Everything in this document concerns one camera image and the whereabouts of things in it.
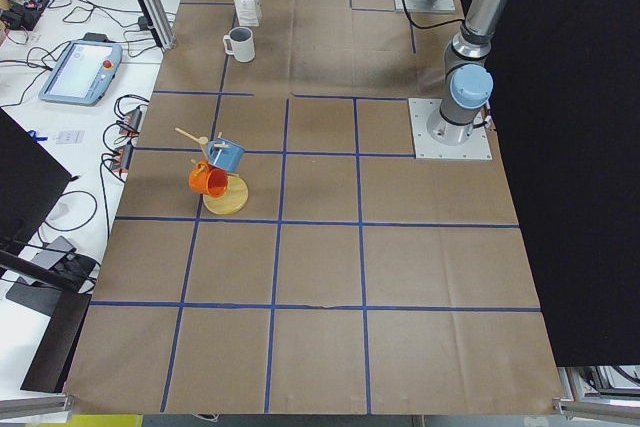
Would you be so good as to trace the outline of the blue teach pendant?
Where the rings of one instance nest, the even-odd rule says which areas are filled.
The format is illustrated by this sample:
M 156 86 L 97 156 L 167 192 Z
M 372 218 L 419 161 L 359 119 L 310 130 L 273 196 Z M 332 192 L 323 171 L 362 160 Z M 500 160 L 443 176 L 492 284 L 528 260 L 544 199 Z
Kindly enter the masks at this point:
M 114 42 L 73 40 L 39 92 L 44 102 L 94 106 L 106 93 L 122 61 Z

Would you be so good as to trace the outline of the white ceramic mug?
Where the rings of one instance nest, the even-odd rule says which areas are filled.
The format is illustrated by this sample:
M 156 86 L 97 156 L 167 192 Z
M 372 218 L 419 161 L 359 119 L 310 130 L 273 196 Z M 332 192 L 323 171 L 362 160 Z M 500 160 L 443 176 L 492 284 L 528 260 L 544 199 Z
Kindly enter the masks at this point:
M 255 58 L 253 32 L 248 27 L 235 27 L 222 38 L 226 55 L 236 61 L 248 63 Z

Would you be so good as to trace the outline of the black monitor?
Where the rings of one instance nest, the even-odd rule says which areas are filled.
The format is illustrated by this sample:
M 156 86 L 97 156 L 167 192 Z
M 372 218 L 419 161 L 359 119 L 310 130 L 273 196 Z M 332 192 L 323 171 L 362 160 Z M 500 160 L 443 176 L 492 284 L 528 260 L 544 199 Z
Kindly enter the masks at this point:
M 19 256 L 71 174 L 9 114 L 1 113 L 1 267 L 60 290 L 74 283 Z

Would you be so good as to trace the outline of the blue mug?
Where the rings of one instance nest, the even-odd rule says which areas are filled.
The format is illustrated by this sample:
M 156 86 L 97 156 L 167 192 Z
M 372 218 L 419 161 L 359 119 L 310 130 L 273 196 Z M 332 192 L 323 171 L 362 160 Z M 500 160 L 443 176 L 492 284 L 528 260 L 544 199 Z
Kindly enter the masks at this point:
M 229 139 L 215 138 L 207 144 L 208 162 L 215 168 L 236 173 L 245 149 Z

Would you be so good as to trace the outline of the blue white milk carton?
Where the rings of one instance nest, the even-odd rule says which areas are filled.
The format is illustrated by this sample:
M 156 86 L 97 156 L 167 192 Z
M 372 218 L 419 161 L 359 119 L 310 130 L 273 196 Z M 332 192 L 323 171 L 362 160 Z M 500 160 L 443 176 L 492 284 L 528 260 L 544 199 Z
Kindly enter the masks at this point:
M 240 26 L 258 27 L 262 20 L 260 0 L 233 0 Z

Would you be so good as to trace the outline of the wooden mug tree stand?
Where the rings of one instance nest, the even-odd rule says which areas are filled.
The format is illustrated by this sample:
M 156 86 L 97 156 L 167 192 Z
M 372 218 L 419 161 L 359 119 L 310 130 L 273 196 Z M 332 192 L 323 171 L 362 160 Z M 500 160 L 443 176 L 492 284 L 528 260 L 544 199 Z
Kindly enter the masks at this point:
M 179 127 L 175 127 L 174 130 L 196 142 L 199 145 L 202 153 L 204 154 L 204 158 L 198 161 L 208 162 L 207 144 L 209 141 L 215 138 L 209 139 L 206 136 L 196 137 Z M 213 198 L 208 195 L 201 194 L 203 197 L 204 206 L 211 213 L 216 215 L 230 215 L 237 213 L 245 206 L 249 197 L 248 186 L 246 182 L 239 176 L 239 174 L 237 172 L 226 173 L 228 174 L 228 188 L 223 196 L 219 198 Z

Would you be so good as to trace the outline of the orange mug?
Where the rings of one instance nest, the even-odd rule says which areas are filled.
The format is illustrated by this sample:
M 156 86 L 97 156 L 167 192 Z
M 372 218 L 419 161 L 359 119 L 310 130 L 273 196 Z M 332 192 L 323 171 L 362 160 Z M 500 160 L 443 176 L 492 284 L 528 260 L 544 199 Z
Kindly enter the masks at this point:
M 219 198 L 228 188 L 228 174 L 207 161 L 198 161 L 189 174 L 188 183 L 196 193 Z

